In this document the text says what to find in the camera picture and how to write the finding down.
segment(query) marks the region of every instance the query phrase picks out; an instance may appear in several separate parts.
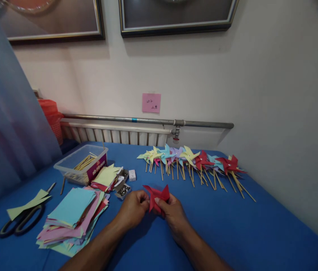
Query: white wall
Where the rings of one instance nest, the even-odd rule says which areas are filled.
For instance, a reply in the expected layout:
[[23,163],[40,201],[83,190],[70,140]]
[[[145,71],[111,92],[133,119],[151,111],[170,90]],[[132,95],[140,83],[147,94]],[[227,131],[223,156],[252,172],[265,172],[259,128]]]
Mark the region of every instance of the white wall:
[[[235,154],[318,233],[315,0],[240,0],[225,33],[127,40],[118,2],[103,6],[106,41],[14,48],[31,85],[65,113],[233,122],[222,142],[184,129],[180,144]],[[143,92],[162,94],[159,115],[141,112]]]

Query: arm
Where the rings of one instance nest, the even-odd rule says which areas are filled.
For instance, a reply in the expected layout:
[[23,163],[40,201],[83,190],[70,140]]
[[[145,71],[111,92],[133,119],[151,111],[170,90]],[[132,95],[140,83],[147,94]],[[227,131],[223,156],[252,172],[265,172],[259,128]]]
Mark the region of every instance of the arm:
[[155,202],[164,211],[174,240],[184,250],[195,270],[232,270],[193,229],[177,198],[170,194],[168,203],[159,198]]
[[60,271],[104,270],[119,241],[135,228],[149,209],[149,196],[133,191],[125,198],[119,213],[88,245],[72,257]]

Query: black scissor handle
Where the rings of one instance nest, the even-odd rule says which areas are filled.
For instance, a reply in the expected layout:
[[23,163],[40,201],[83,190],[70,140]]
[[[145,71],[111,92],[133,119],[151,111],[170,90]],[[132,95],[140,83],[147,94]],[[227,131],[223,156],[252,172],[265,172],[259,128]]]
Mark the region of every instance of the black scissor handle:
[[3,239],[3,238],[6,238],[6,237],[9,237],[11,234],[14,233],[16,227],[13,227],[12,229],[10,229],[9,231],[6,231],[7,228],[11,225],[12,221],[9,220],[3,227],[2,229],[0,230],[0,238]]
[[[28,225],[26,228],[23,229],[25,224],[34,216],[37,210],[40,210],[39,215],[35,218],[35,220],[30,225]],[[20,236],[27,233],[29,230],[31,230],[39,222],[44,212],[45,212],[45,205],[40,204],[34,207],[30,211],[30,213],[27,216],[25,216],[25,218],[22,221],[19,222],[19,225],[15,229],[14,235]]]

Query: radiator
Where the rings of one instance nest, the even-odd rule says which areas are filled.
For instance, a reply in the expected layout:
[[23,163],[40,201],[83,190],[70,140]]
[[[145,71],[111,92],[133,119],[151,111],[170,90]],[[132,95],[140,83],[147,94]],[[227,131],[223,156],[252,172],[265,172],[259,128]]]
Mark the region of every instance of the radiator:
[[171,130],[94,123],[61,122],[64,138],[85,141],[114,142],[164,147]]

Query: metal pipe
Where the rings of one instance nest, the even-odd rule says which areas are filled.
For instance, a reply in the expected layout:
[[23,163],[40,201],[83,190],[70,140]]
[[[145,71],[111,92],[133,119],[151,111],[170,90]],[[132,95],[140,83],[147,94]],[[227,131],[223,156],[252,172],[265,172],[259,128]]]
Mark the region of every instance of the metal pipe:
[[186,120],[142,119],[142,118],[109,117],[109,116],[93,116],[93,115],[78,115],[78,114],[64,114],[64,117],[67,119],[137,122],[137,123],[163,124],[163,125],[174,125],[174,126],[209,127],[209,128],[224,128],[224,129],[232,129],[234,127],[234,124],[231,122],[199,122],[199,121],[186,121]]

